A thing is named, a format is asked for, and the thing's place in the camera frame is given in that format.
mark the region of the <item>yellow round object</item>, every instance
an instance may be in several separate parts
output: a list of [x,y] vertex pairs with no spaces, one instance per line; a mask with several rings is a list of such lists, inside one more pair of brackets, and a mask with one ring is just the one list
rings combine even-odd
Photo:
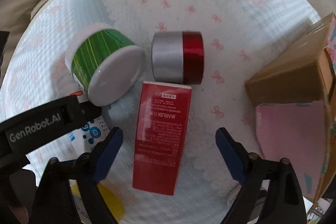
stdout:
[[[98,189],[108,209],[114,216],[115,220],[119,222],[125,214],[125,209],[120,199],[115,194],[111,193],[111,191],[107,187],[100,183],[98,184]],[[77,183],[71,186],[71,192],[73,193],[73,195],[80,196]]]

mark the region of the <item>quilted fabric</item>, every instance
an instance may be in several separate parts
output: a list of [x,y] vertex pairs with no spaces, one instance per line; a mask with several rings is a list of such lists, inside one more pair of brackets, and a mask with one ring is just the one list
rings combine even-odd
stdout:
[[[319,19],[306,0],[50,0],[14,53],[0,91],[0,120],[55,99],[54,80],[66,70],[64,52],[72,37],[87,24],[106,22],[147,54],[139,82],[104,108],[107,124],[124,131],[105,181],[125,206],[123,223],[220,223],[237,182],[216,148],[215,132],[224,126],[248,151],[260,152],[244,81]],[[169,197],[133,189],[132,167],[141,82],[153,80],[152,37],[174,30],[202,32],[205,73],[202,84],[193,86],[184,156]],[[67,136],[28,155],[38,179],[51,156],[76,156]]]

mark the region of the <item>cardboard box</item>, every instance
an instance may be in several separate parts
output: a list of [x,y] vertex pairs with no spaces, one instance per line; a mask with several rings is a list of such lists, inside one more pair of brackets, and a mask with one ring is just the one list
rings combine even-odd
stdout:
[[263,103],[325,102],[328,152],[314,201],[323,195],[336,173],[336,145],[330,139],[329,130],[336,115],[335,25],[336,17],[333,13],[312,25],[303,37],[257,72],[245,85],[255,107]]
[[190,98],[187,85],[143,83],[134,147],[135,189],[174,194]]

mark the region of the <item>brown box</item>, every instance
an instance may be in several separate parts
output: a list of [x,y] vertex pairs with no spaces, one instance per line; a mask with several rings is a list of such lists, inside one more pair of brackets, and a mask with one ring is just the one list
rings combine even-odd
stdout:
[[[246,84],[246,91],[256,107],[263,103],[310,103],[324,100],[326,123],[329,129],[336,115],[336,77],[329,54],[330,33],[335,28],[336,17],[333,13],[312,25],[308,32],[289,46],[276,60],[257,72]],[[336,173],[336,145],[327,142],[326,164],[328,169],[321,175],[318,200]]]

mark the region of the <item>red box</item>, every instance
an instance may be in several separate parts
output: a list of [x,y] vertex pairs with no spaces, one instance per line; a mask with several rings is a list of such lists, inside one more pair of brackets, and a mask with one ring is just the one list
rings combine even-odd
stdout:
[[143,82],[134,148],[135,189],[174,194],[190,98],[190,86]]

